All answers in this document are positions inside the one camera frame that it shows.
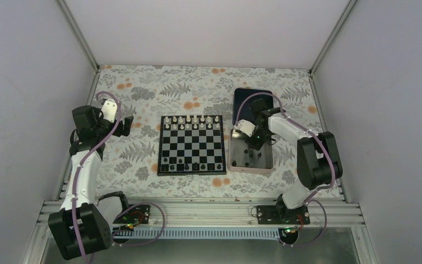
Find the black white chessboard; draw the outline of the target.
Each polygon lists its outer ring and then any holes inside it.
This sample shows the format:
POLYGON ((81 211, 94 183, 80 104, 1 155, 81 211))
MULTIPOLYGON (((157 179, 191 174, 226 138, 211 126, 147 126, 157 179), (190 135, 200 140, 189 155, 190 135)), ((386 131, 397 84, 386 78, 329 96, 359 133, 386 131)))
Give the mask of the black white chessboard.
POLYGON ((161 176, 225 175, 224 130, 163 130, 159 136, 158 171, 161 176), (199 163, 193 171, 192 164, 199 163))

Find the aluminium rail frame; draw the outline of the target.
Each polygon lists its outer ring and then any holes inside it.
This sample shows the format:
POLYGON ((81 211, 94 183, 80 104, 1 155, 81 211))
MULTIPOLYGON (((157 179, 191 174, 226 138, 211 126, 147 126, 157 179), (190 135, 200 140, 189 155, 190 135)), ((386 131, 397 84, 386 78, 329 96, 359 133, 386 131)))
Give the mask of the aluminium rail frame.
MULTIPOLYGON (((258 205, 273 205, 269 198, 146 198, 157 204, 144 216, 151 227, 256 227, 258 205)), ((310 223, 306 227, 364 227, 365 220, 357 203, 339 199, 320 199, 308 206, 310 223)))

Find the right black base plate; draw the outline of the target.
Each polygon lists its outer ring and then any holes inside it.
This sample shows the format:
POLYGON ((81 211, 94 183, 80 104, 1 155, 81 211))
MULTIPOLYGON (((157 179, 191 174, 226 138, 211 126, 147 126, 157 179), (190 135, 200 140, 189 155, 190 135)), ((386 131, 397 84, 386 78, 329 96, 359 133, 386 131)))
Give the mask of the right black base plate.
POLYGON ((256 216, 260 225, 310 224, 307 206, 286 209, 275 205, 259 205, 256 216))

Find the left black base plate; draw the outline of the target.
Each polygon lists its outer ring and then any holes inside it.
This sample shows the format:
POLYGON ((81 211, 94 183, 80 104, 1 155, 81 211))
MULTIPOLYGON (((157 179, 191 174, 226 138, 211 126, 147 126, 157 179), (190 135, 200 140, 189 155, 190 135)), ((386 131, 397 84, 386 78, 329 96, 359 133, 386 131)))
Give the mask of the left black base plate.
POLYGON ((135 206, 134 208, 128 210, 121 217, 115 219, 113 224, 126 226, 129 229, 133 229, 141 224, 148 224, 150 210, 150 205, 135 206))

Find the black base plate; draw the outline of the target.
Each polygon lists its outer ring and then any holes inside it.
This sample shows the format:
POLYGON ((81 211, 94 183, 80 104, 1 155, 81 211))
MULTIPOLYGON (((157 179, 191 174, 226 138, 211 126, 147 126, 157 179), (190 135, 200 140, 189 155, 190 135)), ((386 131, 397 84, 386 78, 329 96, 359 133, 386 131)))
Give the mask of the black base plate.
POLYGON ((307 206, 286 209, 275 205, 259 205, 256 216, 260 225, 310 224, 307 206))
POLYGON ((115 219, 113 224, 126 226, 129 229, 133 229, 141 224, 148 224, 150 210, 150 205, 135 206, 134 208, 128 210, 121 217, 115 219))

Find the white chess piece row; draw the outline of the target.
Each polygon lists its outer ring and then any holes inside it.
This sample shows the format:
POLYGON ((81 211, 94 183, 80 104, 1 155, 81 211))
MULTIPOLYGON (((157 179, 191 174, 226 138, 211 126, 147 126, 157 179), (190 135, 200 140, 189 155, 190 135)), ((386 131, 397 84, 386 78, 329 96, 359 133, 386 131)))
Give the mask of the white chess piece row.
POLYGON ((163 130, 220 130, 221 115, 165 115, 161 116, 163 130))

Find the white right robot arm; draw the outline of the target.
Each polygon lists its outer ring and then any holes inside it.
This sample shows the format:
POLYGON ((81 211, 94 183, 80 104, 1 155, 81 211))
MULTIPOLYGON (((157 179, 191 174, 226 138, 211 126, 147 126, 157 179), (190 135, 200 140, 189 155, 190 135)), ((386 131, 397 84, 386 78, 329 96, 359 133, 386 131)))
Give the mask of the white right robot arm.
POLYGON ((298 180, 277 198, 276 218, 289 224, 298 208, 309 204, 320 190, 332 188, 343 175, 343 167, 333 133, 315 133, 290 118, 281 108, 271 108, 263 99, 250 104, 254 121, 241 120, 239 127, 248 136, 247 145, 260 150, 273 135, 296 144, 298 180))

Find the black chess piece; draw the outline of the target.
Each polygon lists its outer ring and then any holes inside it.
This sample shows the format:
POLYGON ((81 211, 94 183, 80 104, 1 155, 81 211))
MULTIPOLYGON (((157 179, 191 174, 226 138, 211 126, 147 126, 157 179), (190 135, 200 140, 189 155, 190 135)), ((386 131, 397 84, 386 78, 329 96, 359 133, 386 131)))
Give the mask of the black chess piece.
POLYGON ((192 164, 192 170, 193 171, 198 171, 199 170, 199 163, 195 162, 192 164))

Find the floral patterned table mat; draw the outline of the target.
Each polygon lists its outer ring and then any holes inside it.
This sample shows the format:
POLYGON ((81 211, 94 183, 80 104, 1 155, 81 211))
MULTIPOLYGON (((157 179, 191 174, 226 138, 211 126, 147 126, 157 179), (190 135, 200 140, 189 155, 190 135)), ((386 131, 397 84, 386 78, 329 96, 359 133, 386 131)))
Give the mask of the floral patterned table mat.
POLYGON ((275 135, 267 175, 159 176, 163 161, 174 168, 218 168, 231 163, 229 136, 236 89, 270 91, 294 120, 320 130, 309 73, 304 69, 103 65, 97 91, 112 93, 123 116, 133 117, 127 137, 111 137, 95 183, 97 195, 131 197, 275 198, 294 186, 296 145, 275 135))

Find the dark blue tin lid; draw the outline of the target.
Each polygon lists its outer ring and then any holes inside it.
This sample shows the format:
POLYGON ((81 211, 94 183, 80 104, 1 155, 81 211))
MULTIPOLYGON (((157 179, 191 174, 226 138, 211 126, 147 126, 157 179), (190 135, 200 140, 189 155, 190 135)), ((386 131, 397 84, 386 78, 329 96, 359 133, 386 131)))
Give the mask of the dark blue tin lid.
POLYGON ((233 115, 232 115, 232 124, 235 125, 237 120, 247 120, 254 123, 254 117, 250 110, 250 104, 258 99, 263 99, 265 104, 270 108, 274 107, 273 97, 269 95, 257 95, 250 98, 243 104, 243 101, 250 95, 257 93, 272 94, 269 90, 261 89, 247 89, 247 88, 237 88, 234 91, 234 101, 233 101, 233 115))

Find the metal tin tray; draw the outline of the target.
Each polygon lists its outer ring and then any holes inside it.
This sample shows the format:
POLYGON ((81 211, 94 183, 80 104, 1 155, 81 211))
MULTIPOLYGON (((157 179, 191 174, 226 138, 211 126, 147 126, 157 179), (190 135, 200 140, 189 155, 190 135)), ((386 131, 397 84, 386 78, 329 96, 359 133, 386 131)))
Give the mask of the metal tin tray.
POLYGON ((250 148, 247 135, 231 129, 227 168, 231 172, 268 175, 274 169, 272 146, 265 143, 260 150, 250 148))

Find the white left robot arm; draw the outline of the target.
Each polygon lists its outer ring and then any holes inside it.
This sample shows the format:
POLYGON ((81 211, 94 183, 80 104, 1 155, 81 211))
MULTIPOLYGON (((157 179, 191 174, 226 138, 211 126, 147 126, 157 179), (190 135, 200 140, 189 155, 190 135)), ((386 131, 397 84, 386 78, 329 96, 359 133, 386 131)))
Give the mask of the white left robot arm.
POLYGON ((105 138, 128 136, 133 117, 120 120, 118 106, 105 101, 101 108, 81 106, 72 111, 77 140, 70 140, 71 178, 59 211, 48 226, 65 260, 108 249, 114 221, 122 223, 131 207, 122 191, 95 198, 96 179, 103 160, 105 138))

